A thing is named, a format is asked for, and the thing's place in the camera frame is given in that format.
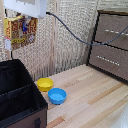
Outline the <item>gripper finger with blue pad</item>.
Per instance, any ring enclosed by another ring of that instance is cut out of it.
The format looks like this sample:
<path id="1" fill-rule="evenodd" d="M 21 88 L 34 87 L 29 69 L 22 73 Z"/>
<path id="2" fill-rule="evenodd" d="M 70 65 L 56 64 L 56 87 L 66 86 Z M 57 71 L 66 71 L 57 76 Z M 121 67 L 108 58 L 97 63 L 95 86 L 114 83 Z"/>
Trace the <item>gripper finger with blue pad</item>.
<path id="1" fill-rule="evenodd" d="M 24 18 L 22 20 L 22 31 L 27 32 L 27 28 L 28 28 L 28 23 L 27 23 L 27 20 Z"/>

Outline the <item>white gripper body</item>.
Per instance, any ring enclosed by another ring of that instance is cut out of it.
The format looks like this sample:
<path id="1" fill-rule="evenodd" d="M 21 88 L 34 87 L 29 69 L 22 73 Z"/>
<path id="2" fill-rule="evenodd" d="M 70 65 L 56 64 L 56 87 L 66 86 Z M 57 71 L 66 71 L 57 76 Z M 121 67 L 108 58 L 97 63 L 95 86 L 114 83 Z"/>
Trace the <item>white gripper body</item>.
<path id="1" fill-rule="evenodd" d="M 31 17 L 46 15 L 47 0 L 4 0 L 4 7 Z"/>

